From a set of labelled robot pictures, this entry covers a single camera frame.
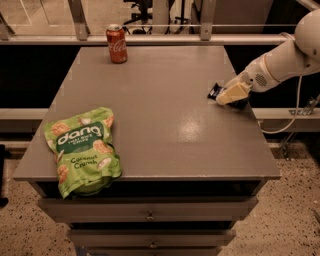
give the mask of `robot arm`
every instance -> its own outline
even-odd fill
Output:
[[[225,105],[247,98],[250,91],[265,92],[295,76],[320,72],[320,10],[307,14],[296,27],[295,38],[253,60],[223,86],[216,101]]]

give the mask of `coca-cola can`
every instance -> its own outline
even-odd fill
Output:
[[[112,24],[106,32],[110,58],[113,63],[123,63],[128,59],[124,30],[120,25]]]

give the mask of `terrazzo floor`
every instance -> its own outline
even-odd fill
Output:
[[[320,256],[320,223],[313,213],[313,209],[320,212],[318,142],[310,138],[293,141],[289,147],[292,160],[287,161],[279,142],[268,140],[282,178],[269,181],[260,191],[258,205],[236,223],[236,238],[219,256]],[[28,183],[12,179],[27,145],[6,145],[13,154],[4,165],[3,196],[9,204],[0,209],[0,255],[74,256],[73,244],[66,237],[68,227],[56,224],[37,207],[39,195]]]

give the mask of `snack bag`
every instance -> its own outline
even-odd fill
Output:
[[[44,125],[63,198],[96,194],[120,177],[120,159],[111,144],[113,119],[111,109],[100,107]]]

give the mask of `drawer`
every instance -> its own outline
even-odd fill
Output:
[[[56,222],[237,221],[258,203],[256,197],[40,199]]]
[[[226,246],[235,237],[234,230],[69,230],[76,246],[169,249]]]
[[[216,256],[221,251],[219,247],[198,249],[109,249],[87,248],[90,255],[95,256]]]

